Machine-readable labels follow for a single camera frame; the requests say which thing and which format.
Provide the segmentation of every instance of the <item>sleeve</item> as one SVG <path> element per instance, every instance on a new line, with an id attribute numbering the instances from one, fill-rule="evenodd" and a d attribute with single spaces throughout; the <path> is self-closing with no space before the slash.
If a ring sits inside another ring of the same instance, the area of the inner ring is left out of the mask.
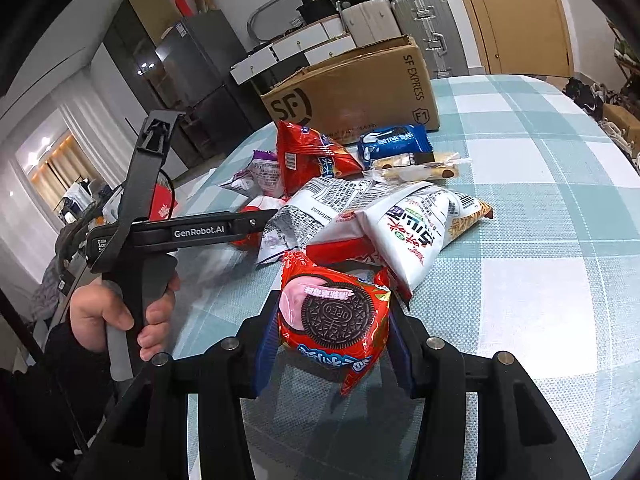
<path id="1" fill-rule="evenodd" d="M 68 321 L 51 331 L 45 355 L 88 440 L 97 431 L 113 392 L 108 355 L 80 346 Z M 0 375 L 0 392 L 38 457 L 47 462 L 73 458 L 76 444 L 65 416 L 66 407 L 41 365 L 29 367 L 24 374 Z"/>

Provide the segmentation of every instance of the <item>screw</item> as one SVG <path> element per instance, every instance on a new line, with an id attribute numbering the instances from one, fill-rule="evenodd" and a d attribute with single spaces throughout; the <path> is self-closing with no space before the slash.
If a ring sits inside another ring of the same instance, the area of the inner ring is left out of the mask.
<path id="1" fill-rule="evenodd" d="M 444 348 L 444 341 L 439 337 L 430 337 L 427 339 L 427 346 L 434 350 L 440 350 Z"/>
<path id="2" fill-rule="evenodd" d="M 498 352 L 498 361 L 503 365 L 512 365 L 516 358 L 509 352 Z"/>
<path id="3" fill-rule="evenodd" d="M 240 341 L 237 337 L 225 337 L 220 342 L 220 346 L 225 350 L 235 350 L 240 346 Z"/>
<path id="4" fill-rule="evenodd" d="M 160 352 L 151 358 L 151 364 L 153 366 L 158 366 L 158 367 L 164 366 L 168 362 L 169 362 L 169 354 L 167 352 Z"/>

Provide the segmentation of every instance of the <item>silver suitcase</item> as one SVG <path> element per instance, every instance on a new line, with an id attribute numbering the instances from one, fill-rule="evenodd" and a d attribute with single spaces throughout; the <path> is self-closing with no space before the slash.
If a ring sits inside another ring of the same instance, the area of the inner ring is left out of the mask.
<path id="1" fill-rule="evenodd" d="M 389 0 L 371 0 L 344 9 L 342 20 L 357 47 L 402 36 Z"/>
<path id="2" fill-rule="evenodd" d="M 469 75 L 462 40 L 447 0 L 393 0 L 403 34 L 422 50 L 432 79 Z"/>

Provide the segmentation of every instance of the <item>light blue checkered tablecloth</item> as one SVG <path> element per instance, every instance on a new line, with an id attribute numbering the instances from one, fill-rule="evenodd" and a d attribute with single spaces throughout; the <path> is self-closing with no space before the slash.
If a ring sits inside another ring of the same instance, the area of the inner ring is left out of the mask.
<path id="1" fill-rule="evenodd" d="M 545 82 L 497 75 L 432 83 L 442 122 L 430 133 L 434 149 L 473 159 L 448 185 L 492 204 L 495 217 L 442 251 L 411 314 L 460 351 L 515 354 L 591 476 L 609 479 L 640 438 L 640 178 L 597 124 Z M 242 205 L 215 184 L 253 150 L 274 145 L 270 124 L 229 156 L 187 213 Z M 255 253 L 228 246 L 181 250 L 178 259 L 176 357 L 235 334 L 260 310 L 279 266 L 255 269 Z M 343 402 L 340 380 L 295 352 L 278 354 L 267 389 L 243 404 L 259 478 L 406 478 L 422 403 L 404 396 L 386 355 Z M 197 470 L 196 402 L 189 460 Z M 468 408 L 465 477 L 474 478 L 473 396 Z"/>

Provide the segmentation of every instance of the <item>cardboard box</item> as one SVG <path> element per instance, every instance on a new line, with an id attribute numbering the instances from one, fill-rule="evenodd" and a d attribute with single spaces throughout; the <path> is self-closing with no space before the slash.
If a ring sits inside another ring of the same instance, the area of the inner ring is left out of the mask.
<path id="1" fill-rule="evenodd" d="M 618 105 L 605 104 L 602 115 L 623 130 L 626 142 L 632 145 L 633 156 L 640 151 L 640 121 L 631 112 Z"/>
<path id="2" fill-rule="evenodd" d="M 440 118 L 420 49 L 407 36 L 303 68 L 262 96 L 274 121 L 309 126 L 348 144 L 376 128 Z"/>
<path id="3" fill-rule="evenodd" d="M 181 17 L 169 0 L 129 0 L 129 2 L 155 46 L 160 45 L 164 31 L 175 25 Z"/>

